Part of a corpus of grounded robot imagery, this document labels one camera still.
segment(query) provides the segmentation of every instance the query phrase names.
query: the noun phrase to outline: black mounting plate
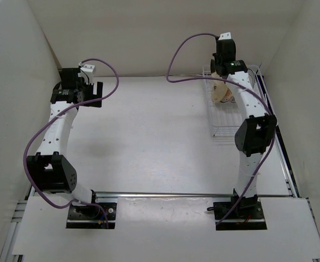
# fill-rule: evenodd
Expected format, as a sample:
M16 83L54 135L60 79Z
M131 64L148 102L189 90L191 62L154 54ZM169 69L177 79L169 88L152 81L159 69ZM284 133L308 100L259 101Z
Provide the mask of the black mounting plate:
M216 220L216 230L266 230L267 225L264 220L264 213L261 203L258 201L257 206L251 209L248 222L244 222L246 217L238 217L233 211L230 215L222 221L220 224L217 223L232 207L232 202L214 202L214 213Z
M117 203L96 203L107 213L109 229L115 229ZM94 206L69 206L66 228L106 229L99 224L102 215Z

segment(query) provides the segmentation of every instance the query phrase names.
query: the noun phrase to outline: white wire rack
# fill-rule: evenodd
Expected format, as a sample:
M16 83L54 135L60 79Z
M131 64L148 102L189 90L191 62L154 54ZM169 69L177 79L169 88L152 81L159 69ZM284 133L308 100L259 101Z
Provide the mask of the white wire rack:
M250 75L250 82L254 84L253 89L255 92L260 95L262 91L260 91L256 74L256 72L259 72L259 68L256 65L251 65L249 68L253 72L253 75ZM203 76L208 75L211 75L210 66L205 65L203 66ZM214 82L207 79L204 81L211 135L214 138L232 139L242 123L239 108L236 103L232 102L213 102L211 97Z

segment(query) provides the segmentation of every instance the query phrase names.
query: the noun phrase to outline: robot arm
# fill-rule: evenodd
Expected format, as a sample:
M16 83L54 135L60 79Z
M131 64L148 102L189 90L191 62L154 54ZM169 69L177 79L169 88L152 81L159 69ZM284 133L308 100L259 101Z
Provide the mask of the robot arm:
M102 97L103 83L94 85L93 73L93 65L60 71L62 81L52 92L49 121L73 104ZM100 108L102 102L85 106ZM77 181L76 170L66 159L70 129L77 113L78 109L72 108L46 130L35 156L27 157L27 165L36 185L43 192L91 203L93 192Z
M215 60L211 61L211 67L213 66L222 79L236 82L253 91L247 67L243 60L235 60L235 53L235 43L230 33L221 34L219 39L216 39ZM235 145L239 150L240 164L238 181L231 198L231 204L234 205L250 182L266 147L270 145L277 121L274 115L267 114L264 106L251 93L228 82L226 85L231 90L244 120L235 134ZM251 210L257 208L256 183L257 176L236 207L237 216L251 213Z

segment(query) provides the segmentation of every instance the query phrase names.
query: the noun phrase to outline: white connector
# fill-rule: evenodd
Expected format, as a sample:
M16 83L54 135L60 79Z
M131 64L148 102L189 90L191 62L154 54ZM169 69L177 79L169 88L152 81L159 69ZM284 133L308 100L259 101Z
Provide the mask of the white connector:
M80 73L80 77L85 79L85 83L93 84L93 77L94 77L94 72L96 71L96 67L91 64L85 64L81 66L80 70L82 71Z

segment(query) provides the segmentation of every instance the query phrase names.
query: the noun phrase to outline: white wall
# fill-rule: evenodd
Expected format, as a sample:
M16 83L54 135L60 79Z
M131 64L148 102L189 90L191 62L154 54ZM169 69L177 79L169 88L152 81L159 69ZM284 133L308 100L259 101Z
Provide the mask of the white wall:
M300 194L310 198L320 232L320 1L306 1L265 79Z
M28 0L60 64L106 59L121 75L164 75L188 36L231 31L238 58L266 68L303 0ZM200 73L212 37L189 42L172 73ZM112 75L97 68L98 75Z
M59 76L25 0L0 0L0 253L14 208L27 193L22 154L47 121Z

